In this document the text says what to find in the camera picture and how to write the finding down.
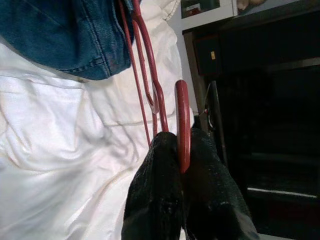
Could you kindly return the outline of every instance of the red hanger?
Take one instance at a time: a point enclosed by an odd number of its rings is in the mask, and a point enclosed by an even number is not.
[[[135,62],[134,53],[132,50],[131,38],[130,38],[127,19],[125,15],[124,5],[122,3],[122,0],[118,0],[118,3],[120,6],[125,38],[126,38],[126,42],[129,50],[135,84],[136,84],[139,102],[141,106],[141,113],[142,113],[142,118],[144,123],[145,134],[146,134],[148,144],[150,146],[151,141],[149,136],[146,112],[145,112],[144,103],[142,99],[140,82],[139,82],[138,73],[137,73],[137,66]],[[154,137],[158,133],[158,121],[157,121],[158,113],[160,116],[161,130],[163,132],[169,132],[167,115],[166,115],[166,107],[165,107],[165,99],[164,99],[163,90],[158,81],[154,51],[152,49],[152,45],[151,45],[151,41],[150,41],[150,37],[148,34],[145,21],[141,15],[139,0],[132,0],[132,4],[134,8],[131,14],[133,32],[134,32],[134,37],[136,40],[136,45],[138,50],[144,90],[145,90],[147,101],[149,103],[149,106],[152,112],[152,127],[153,127],[153,137]],[[152,80],[153,98],[149,91],[145,59],[143,55],[142,43],[141,43],[139,31],[141,32],[141,35],[142,35],[142,40],[144,43],[144,47],[145,47],[145,51],[146,51],[146,55],[149,63],[151,80]],[[179,80],[175,83],[175,105],[177,110],[176,118],[177,118],[178,158],[179,158],[180,172],[184,173],[190,165],[191,131],[190,131],[188,87],[187,87],[187,83],[183,80]]]

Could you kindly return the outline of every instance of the wall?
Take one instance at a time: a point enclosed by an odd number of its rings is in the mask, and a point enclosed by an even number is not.
[[[185,47],[184,37],[182,35],[182,21],[181,21],[181,6],[179,5],[172,18],[168,21],[170,27],[174,30],[177,36],[177,46],[180,53],[181,65],[182,65],[182,77],[188,85],[189,104],[195,115],[198,114],[196,96],[194,86],[192,83],[189,62],[187,57],[187,51]]]

